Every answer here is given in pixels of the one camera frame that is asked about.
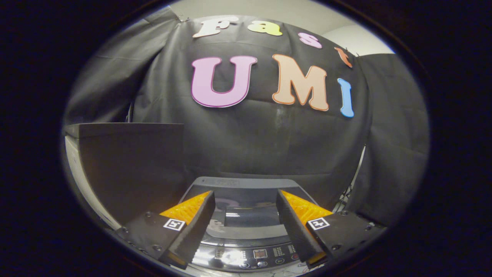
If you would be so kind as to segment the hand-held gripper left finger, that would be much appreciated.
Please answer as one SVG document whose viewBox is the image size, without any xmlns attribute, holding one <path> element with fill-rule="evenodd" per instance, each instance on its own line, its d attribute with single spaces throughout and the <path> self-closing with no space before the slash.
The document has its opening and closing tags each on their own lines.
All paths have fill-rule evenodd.
<svg viewBox="0 0 492 277">
<path fill-rule="evenodd" d="M 165 212 L 145 212 L 116 233 L 143 254 L 185 269 L 202 242 L 215 208 L 214 192 L 209 190 Z"/>
</svg>

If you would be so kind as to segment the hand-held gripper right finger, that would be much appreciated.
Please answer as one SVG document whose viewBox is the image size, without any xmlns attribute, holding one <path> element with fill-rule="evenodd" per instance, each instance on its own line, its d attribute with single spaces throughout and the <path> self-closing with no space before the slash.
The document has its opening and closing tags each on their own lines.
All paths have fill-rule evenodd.
<svg viewBox="0 0 492 277">
<path fill-rule="evenodd" d="M 387 229 L 353 212 L 330 212 L 284 190 L 277 191 L 276 207 L 300 260 L 310 269 L 345 262 Z"/>
</svg>

